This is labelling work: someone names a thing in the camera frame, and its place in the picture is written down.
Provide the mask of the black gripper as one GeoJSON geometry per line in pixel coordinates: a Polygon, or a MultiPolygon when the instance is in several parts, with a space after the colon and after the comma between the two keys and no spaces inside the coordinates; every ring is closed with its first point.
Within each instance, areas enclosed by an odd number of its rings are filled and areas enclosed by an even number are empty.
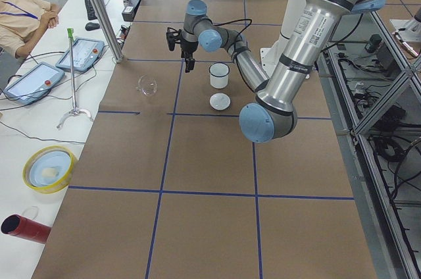
{"type": "Polygon", "coordinates": [[[168,27],[166,41],[169,51],[174,51],[176,44],[180,45],[181,57],[185,57],[185,72],[191,72],[195,66],[195,59],[192,56],[198,48],[197,37],[185,30],[168,27]]]}

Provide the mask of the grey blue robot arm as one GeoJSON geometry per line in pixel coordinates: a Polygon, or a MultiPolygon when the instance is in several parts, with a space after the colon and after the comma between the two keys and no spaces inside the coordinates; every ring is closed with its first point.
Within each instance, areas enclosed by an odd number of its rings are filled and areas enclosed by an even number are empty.
{"type": "Polygon", "coordinates": [[[255,94],[255,102],[239,114],[241,131],[248,140],[263,143],[294,130],[297,112],[293,99],[341,17],[379,10],[385,2],[288,0],[279,38],[272,47],[261,49],[259,60],[239,32],[212,23],[201,0],[187,4],[183,28],[167,29],[166,40],[169,50],[180,47],[187,71],[193,70],[198,47],[208,52],[224,49],[229,54],[255,94]]]}

